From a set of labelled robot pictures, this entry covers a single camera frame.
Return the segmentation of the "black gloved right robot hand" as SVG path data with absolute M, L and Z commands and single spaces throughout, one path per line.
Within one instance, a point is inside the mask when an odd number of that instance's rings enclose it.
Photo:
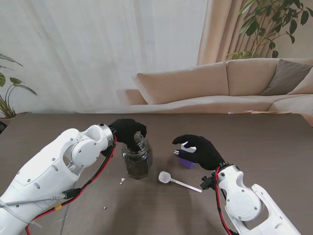
M 179 157 L 197 163 L 205 170 L 215 170 L 225 163 L 214 145 L 202 136 L 182 135 L 175 138 L 172 144 L 184 144 L 185 148 L 195 147 L 193 153 L 181 150 Z

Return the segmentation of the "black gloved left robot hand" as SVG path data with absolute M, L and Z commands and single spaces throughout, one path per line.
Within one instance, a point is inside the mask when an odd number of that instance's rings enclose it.
M 126 144 L 133 152 L 140 151 L 134 136 L 137 132 L 140 132 L 143 137 L 146 137 L 147 129 L 145 125 L 131 118 L 121 118 L 110 124 L 109 128 L 118 142 Z

